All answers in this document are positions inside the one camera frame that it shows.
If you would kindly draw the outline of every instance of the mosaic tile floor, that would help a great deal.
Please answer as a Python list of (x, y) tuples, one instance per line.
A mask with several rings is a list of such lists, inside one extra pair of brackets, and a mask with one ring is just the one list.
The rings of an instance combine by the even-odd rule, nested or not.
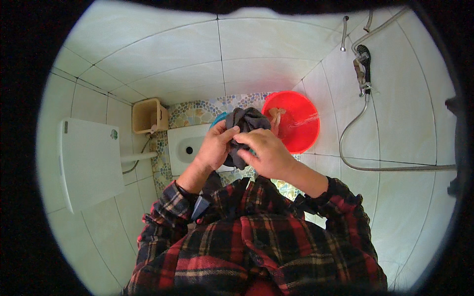
[[(209, 100), (197, 100), (192, 102), (179, 103), (171, 105), (168, 108), (169, 127), (177, 128), (182, 126), (191, 126), (204, 123), (213, 122), (219, 114), (223, 112), (232, 112), (235, 108), (242, 109), (254, 107), (262, 110), (266, 97), (272, 92), (248, 93), (229, 95), (225, 97), (218, 97)], [(177, 176), (171, 175), (170, 154), (168, 151), (168, 136), (166, 131), (158, 132), (156, 137), (150, 142), (150, 151), (158, 152), (158, 156), (152, 158), (153, 179), (155, 180), (155, 187), (158, 194), (161, 194), (163, 189)], [(295, 154), (293, 157), (300, 161), (300, 155)], [(247, 166), (244, 170), (234, 169), (233, 171), (226, 171), (219, 173), (222, 184), (227, 185), (237, 179), (250, 177), (255, 180), (255, 170), (251, 166)], [(301, 193), (301, 190), (296, 189), (291, 184), (281, 180), (272, 179), (280, 191), (280, 193), (287, 198), (294, 200), (295, 197)]]

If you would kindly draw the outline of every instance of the red bucket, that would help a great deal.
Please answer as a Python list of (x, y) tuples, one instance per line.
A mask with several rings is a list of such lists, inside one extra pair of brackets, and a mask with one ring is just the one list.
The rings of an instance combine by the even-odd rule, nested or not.
[(319, 135), (319, 118), (318, 111), (307, 97), (292, 90), (274, 92), (267, 96), (262, 108), (262, 114), (270, 120), (271, 108), (286, 110), (281, 115), (278, 137), (291, 154), (303, 153), (313, 146)]

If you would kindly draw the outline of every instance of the person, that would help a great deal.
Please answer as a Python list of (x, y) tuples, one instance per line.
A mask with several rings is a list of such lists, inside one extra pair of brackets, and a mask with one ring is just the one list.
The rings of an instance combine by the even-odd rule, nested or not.
[[(188, 230), (198, 195), (224, 163), (232, 139), (255, 152), (240, 149), (238, 155), (258, 176), (205, 194), (210, 206)], [(327, 218), (326, 229), (306, 222), (270, 178), (305, 192), (306, 205)], [(220, 121), (143, 216), (137, 263), (122, 294), (153, 295), (173, 287), (190, 293), (190, 286), (207, 295), (297, 295), (308, 286), (338, 285), (386, 290), (361, 203), (362, 196), (340, 180), (295, 160), (270, 130), (240, 133)]]

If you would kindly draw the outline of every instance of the flannel shirt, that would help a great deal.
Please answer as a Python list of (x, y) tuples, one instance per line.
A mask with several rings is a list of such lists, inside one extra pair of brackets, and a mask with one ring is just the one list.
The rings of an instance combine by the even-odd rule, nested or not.
[(143, 216), (137, 263), (122, 294), (202, 285), (219, 295), (240, 295), (258, 277), (273, 281), (284, 295), (298, 294), (307, 284), (387, 289), (361, 195), (328, 177), (327, 192), (306, 196), (307, 205), (327, 218), (324, 230), (306, 222), (263, 179), (246, 189), (236, 180), (211, 194), (210, 208), (189, 231), (196, 195), (175, 181), (168, 185)]

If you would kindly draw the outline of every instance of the beige trash bin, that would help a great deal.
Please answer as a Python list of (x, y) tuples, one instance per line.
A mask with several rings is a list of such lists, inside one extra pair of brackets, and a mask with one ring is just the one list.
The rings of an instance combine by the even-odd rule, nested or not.
[(135, 134), (150, 133), (152, 125), (158, 131), (168, 129), (168, 110), (160, 105), (158, 98), (137, 102), (132, 107), (132, 127)]

